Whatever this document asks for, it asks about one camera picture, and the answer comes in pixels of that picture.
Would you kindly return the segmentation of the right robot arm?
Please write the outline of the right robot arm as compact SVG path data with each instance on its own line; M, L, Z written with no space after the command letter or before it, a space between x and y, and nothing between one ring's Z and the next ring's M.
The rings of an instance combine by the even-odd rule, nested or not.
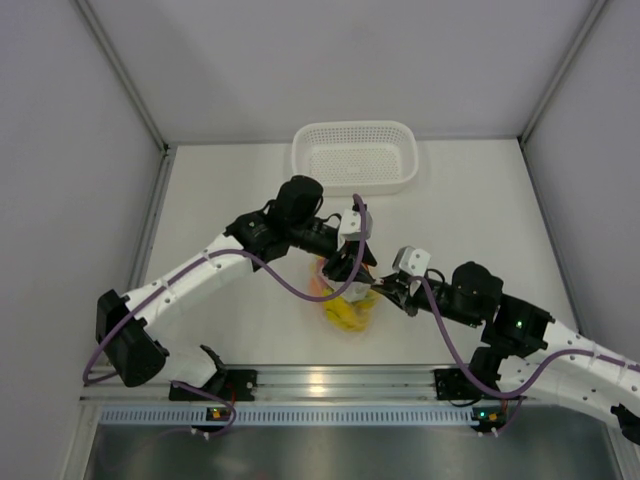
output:
M410 316L434 315L468 388L480 397L530 397L582 412L639 441L639 365L519 298L467 262L451 280L399 270L373 288Z

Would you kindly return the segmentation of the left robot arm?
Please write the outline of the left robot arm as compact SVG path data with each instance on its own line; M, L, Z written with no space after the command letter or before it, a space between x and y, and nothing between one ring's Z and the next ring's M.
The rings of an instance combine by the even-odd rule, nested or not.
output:
M372 219L360 195L328 226L317 213L323 187L296 175L281 185L262 208L238 216L191 259L169 273L125 294L104 293L97 302L98 354L106 355L115 376L129 388L154 378L186 383L204 399L219 397L226 386L223 364L207 346L180 340L178 328L196 305L226 286L264 271L294 296L313 303L339 298L353 285L374 280L376 263L367 246ZM330 294L307 294L287 283L271 262L296 248L324 259Z

